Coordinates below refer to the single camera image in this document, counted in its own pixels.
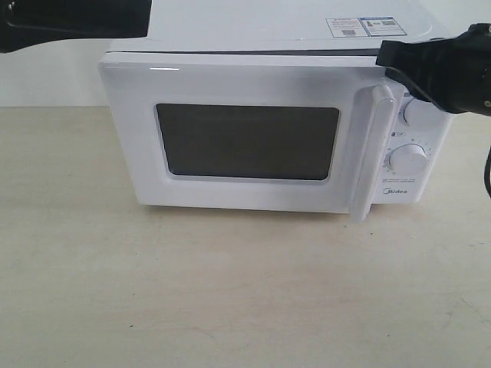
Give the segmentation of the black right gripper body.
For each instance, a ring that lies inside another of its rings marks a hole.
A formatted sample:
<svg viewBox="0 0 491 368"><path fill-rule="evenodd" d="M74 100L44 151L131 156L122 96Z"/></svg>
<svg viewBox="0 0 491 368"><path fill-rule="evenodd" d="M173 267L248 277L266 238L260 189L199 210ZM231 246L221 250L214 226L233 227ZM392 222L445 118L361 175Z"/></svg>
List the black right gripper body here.
<svg viewBox="0 0 491 368"><path fill-rule="evenodd" d="M490 25L477 23L441 41L429 95L449 113L490 114Z"/></svg>

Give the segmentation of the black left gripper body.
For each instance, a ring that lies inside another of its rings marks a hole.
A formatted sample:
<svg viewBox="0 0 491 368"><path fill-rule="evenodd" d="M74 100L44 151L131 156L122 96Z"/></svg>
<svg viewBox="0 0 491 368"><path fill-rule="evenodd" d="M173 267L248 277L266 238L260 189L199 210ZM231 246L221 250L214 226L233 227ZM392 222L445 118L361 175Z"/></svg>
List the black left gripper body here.
<svg viewBox="0 0 491 368"><path fill-rule="evenodd" d="M1 2L1 52L71 39L147 36L151 0L9 0Z"/></svg>

